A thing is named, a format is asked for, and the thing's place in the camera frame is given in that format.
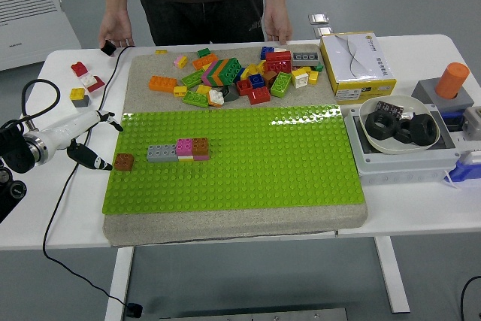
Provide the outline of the person's left hand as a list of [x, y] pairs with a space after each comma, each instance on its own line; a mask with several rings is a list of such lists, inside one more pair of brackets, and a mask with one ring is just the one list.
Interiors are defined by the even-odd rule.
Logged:
[[292, 25], [285, 6], [267, 6], [264, 13], [265, 33], [268, 41], [278, 41], [281, 45], [292, 39]]

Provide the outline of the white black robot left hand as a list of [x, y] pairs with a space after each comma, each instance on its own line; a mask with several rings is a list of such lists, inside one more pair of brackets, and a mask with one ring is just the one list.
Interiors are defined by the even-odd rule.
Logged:
[[87, 111], [54, 123], [45, 130], [25, 134], [31, 151], [36, 150], [35, 164], [43, 165], [53, 158], [57, 150], [66, 150], [72, 160], [86, 168], [111, 171], [113, 166], [110, 163], [86, 145], [77, 143], [76, 139], [101, 122], [109, 123], [122, 132], [123, 127], [114, 119], [114, 115], [109, 111]]

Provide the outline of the person's right hand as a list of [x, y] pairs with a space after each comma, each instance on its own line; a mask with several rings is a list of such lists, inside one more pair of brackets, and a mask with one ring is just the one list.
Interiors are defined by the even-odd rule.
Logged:
[[99, 47], [104, 47], [107, 41], [116, 47], [135, 45], [129, 14], [126, 10], [105, 11], [98, 34]]

